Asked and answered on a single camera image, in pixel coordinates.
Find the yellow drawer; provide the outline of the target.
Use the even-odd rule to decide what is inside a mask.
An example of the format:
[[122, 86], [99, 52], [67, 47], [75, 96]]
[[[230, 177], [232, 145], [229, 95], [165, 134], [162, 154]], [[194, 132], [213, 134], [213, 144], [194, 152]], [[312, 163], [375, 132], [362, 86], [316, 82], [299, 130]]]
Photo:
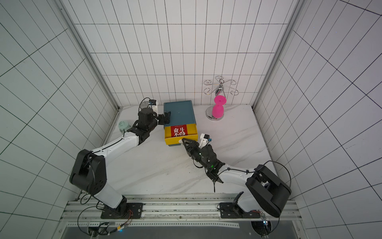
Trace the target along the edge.
[[165, 143], [168, 146], [182, 143], [182, 139], [198, 140], [198, 130], [195, 123], [175, 126], [165, 126]]

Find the red postcard white characters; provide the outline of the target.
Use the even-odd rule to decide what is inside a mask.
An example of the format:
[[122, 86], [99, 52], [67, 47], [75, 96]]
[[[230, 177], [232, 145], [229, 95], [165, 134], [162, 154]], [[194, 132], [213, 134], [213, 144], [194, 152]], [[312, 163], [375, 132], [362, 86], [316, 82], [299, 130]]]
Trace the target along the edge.
[[186, 124], [171, 126], [171, 137], [180, 137], [186, 135], [188, 135]]

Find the teal drawer cabinet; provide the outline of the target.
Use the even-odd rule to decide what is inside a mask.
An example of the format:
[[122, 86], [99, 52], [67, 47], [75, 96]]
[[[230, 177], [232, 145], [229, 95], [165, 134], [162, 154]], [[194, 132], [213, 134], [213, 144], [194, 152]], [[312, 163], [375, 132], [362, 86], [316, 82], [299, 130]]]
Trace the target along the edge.
[[170, 112], [170, 122], [164, 126], [196, 124], [195, 113], [191, 100], [164, 103], [164, 112]]

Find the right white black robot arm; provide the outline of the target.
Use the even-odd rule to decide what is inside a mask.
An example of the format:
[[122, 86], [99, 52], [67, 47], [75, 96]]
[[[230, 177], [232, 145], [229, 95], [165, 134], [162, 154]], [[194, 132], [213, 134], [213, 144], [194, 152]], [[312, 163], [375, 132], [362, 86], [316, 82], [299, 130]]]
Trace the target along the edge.
[[236, 168], [217, 159], [209, 139], [198, 143], [192, 139], [182, 139], [188, 156], [205, 169], [213, 183], [235, 184], [243, 188], [234, 199], [241, 212], [249, 213], [258, 209], [278, 218], [291, 195], [291, 189], [265, 164], [254, 169]]

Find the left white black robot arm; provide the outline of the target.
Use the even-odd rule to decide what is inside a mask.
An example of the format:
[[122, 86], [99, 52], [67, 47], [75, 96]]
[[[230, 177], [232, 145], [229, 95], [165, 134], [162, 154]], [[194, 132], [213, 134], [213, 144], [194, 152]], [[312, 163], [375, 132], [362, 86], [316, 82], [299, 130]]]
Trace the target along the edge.
[[81, 150], [77, 157], [69, 181], [72, 185], [89, 193], [111, 211], [112, 218], [122, 218], [128, 214], [127, 199], [107, 182], [106, 167], [120, 155], [142, 144], [156, 126], [170, 122], [170, 112], [157, 114], [152, 108], [142, 108], [138, 120], [122, 136], [94, 150]]

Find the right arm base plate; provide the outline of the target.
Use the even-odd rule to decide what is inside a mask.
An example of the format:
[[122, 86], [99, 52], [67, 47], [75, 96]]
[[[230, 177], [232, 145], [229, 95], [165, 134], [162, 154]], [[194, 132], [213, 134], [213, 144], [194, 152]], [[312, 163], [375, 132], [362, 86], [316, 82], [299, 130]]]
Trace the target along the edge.
[[219, 203], [217, 209], [220, 212], [222, 219], [259, 219], [259, 212], [245, 212], [237, 204], [234, 203]]

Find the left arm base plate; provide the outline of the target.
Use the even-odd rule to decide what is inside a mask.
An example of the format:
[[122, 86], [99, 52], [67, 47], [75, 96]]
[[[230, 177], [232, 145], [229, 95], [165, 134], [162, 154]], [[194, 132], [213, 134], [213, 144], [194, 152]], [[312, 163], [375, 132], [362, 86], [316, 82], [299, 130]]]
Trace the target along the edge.
[[122, 220], [122, 219], [140, 219], [143, 211], [143, 203], [126, 203], [121, 202], [117, 208], [113, 209], [104, 206], [101, 219]]

